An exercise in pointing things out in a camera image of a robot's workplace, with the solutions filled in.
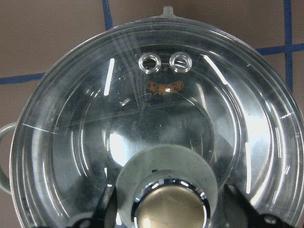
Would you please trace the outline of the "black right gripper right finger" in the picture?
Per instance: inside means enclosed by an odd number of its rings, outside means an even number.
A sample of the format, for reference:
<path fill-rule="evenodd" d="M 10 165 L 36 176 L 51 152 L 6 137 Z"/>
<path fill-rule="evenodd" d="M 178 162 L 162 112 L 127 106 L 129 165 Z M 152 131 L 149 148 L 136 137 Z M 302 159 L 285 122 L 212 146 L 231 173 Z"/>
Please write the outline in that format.
<path fill-rule="evenodd" d="M 260 214 L 234 185 L 223 188 L 223 210 L 232 228 L 290 228 L 291 225 L 272 214 Z"/>

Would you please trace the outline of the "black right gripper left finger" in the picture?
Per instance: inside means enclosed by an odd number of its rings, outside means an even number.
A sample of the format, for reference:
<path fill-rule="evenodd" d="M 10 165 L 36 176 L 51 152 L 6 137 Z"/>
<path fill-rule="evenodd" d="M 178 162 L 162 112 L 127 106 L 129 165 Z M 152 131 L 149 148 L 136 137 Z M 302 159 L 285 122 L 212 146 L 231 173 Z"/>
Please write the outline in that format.
<path fill-rule="evenodd" d="M 66 224 L 66 228 L 114 228 L 116 215 L 116 187 L 106 187 L 94 210 L 74 216 Z"/>

